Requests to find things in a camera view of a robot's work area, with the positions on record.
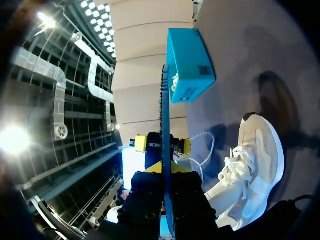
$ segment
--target air duct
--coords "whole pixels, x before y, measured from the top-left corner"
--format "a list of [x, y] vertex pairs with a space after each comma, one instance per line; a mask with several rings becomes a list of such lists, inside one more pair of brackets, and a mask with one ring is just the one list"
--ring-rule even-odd
[[107, 92], [106, 90], [96, 86], [96, 74], [98, 66], [100, 66], [110, 75], [115, 72], [115, 69], [112, 66], [108, 66], [99, 56], [96, 55], [96, 53], [82, 40], [81, 33], [74, 33], [71, 41], [73, 41], [79, 49], [81, 49], [91, 58], [87, 86], [89, 92], [94, 97], [105, 100], [105, 119], [107, 123], [107, 131], [112, 132], [115, 128], [111, 122], [110, 103], [114, 102], [114, 96], [110, 92]]
[[56, 141], [66, 139], [68, 136], [68, 128], [65, 125], [65, 95], [67, 88], [65, 73], [60, 67], [43, 60], [41, 57], [34, 55], [22, 47], [17, 49], [15, 56], [16, 57], [12, 59], [13, 65], [56, 81], [53, 106], [54, 138]]

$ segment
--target white sneaker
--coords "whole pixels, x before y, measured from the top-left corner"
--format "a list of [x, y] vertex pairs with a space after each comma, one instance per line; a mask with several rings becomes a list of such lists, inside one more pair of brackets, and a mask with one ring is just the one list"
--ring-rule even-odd
[[205, 194], [217, 216], [223, 211], [218, 227], [230, 225], [236, 231], [260, 218], [284, 167], [284, 151], [274, 127], [259, 115], [245, 116], [238, 146], [225, 158], [218, 175], [220, 182]]

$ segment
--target blue box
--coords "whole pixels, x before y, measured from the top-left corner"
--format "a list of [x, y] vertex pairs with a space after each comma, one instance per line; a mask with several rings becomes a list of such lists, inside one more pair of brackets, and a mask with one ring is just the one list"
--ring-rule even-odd
[[[196, 29], [169, 28], [166, 53], [171, 103], [194, 101], [216, 77], [204, 43]], [[173, 92], [173, 77], [179, 81]]]

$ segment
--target sneaker sole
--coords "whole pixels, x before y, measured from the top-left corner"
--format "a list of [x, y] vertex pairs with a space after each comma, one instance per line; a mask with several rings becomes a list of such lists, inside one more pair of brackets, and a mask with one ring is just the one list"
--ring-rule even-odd
[[272, 126], [269, 121], [267, 121], [262, 116], [261, 116], [261, 118], [267, 123], [267, 125], [269, 126], [271, 133], [275, 139], [275, 145], [276, 145], [276, 150], [277, 150], [277, 154], [278, 154], [278, 169], [276, 171], [276, 175], [275, 175], [275, 178], [274, 178], [272, 185], [267, 190], [267, 197], [264, 199], [264, 201], [262, 202], [262, 204], [260, 205], [260, 207], [256, 211], [255, 215], [253, 216], [253, 218], [251, 219], [249, 224], [251, 224], [252, 222], [257, 220], [258, 218], [260, 218], [265, 213], [265, 211], [267, 209], [268, 198], [271, 193], [271, 190], [277, 185], [278, 182], [280, 182], [280, 180], [282, 179], [282, 177], [284, 175], [284, 171], [285, 171], [284, 150], [282, 148], [282, 144], [281, 144], [280, 138], [277, 134], [277, 131], [275, 130], [274, 126]]

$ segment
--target ceiling light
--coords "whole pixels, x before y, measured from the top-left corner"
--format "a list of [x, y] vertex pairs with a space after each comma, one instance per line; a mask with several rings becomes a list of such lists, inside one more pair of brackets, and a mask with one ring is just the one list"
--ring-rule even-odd
[[100, 13], [99, 13], [98, 11], [94, 11], [94, 12], [93, 12], [93, 16], [94, 16], [95, 18], [97, 18], [97, 17], [100, 16]]
[[103, 14], [103, 15], [101, 16], [101, 18], [102, 18], [102, 19], [107, 19], [107, 18], [109, 18], [109, 14], [108, 14], [108, 13], [105, 13], [105, 14]]
[[39, 19], [42, 21], [42, 26], [45, 29], [54, 29], [56, 27], [56, 21], [42, 12], [38, 13]]
[[102, 19], [99, 19], [96, 22], [98, 23], [99, 26], [103, 26], [104, 25], [104, 21]]
[[92, 3], [89, 4], [89, 8], [90, 8], [90, 9], [94, 9], [95, 7], [96, 7], [96, 5], [95, 5], [94, 2], [92, 2]]
[[115, 35], [115, 30], [111, 29], [111, 30], [109, 31], [109, 33], [110, 33], [111, 36], [113, 36], [113, 35]]
[[105, 36], [103, 33], [100, 33], [100, 34], [99, 34], [99, 38], [100, 38], [100, 39], [105, 39], [106, 36]]
[[39, 26], [41, 30], [34, 36], [44, 33], [47, 29], [54, 29], [56, 27], [56, 21], [52, 17], [49, 17], [42, 12], [39, 12], [37, 15], [42, 23]]
[[85, 15], [91, 16], [92, 15], [92, 11], [90, 9], [88, 9], [87, 11], [85, 11]]
[[81, 3], [81, 7], [83, 7], [83, 8], [88, 7], [88, 3], [87, 3], [86, 1], [83, 1], [83, 2]]
[[108, 29], [106, 29], [106, 28], [104, 27], [104, 28], [102, 28], [102, 32], [103, 32], [104, 34], [107, 34], [107, 33], [108, 33]]
[[95, 26], [95, 27], [94, 27], [94, 30], [98, 33], [98, 32], [101, 31], [101, 27], [100, 27], [100, 26]]
[[107, 28], [111, 28], [111, 27], [112, 27], [112, 22], [111, 22], [111, 21], [107, 21], [107, 22], [105, 23], [105, 26], [106, 26]]
[[103, 4], [98, 6], [98, 10], [99, 10], [99, 11], [101, 11], [101, 10], [103, 10], [103, 9], [105, 9], [105, 6], [104, 6]]
[[0, 134], [0, 148], [11, 155], [18, 155], [28, 148], [29, 136], [21, 127], [10, 126]]

